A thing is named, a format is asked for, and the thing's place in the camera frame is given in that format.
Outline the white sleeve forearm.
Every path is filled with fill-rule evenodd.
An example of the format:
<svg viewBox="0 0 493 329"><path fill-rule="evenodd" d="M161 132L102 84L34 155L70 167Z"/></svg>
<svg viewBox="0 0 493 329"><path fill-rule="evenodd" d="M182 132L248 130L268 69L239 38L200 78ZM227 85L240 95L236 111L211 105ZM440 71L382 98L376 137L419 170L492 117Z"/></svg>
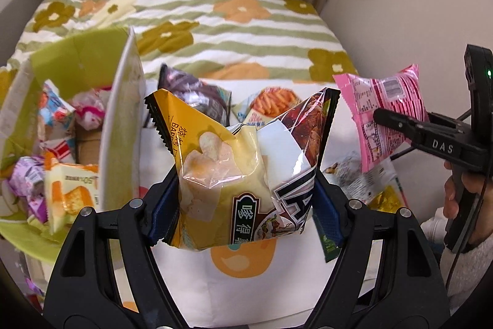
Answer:
<svg viewBox="0 0 493 329"><path fill-rule="evenodd" d="M444 238L447 219L444 216L443 209L443 207L437 209L434 216L423 222L420 227L429 241L431 249L439 256L439 269L443 281L446 282L455 254L445 247ZM469 298L491 262L492 236L489 236L466 253L460 254L447 291L451 314L454 314Z"/></svg>

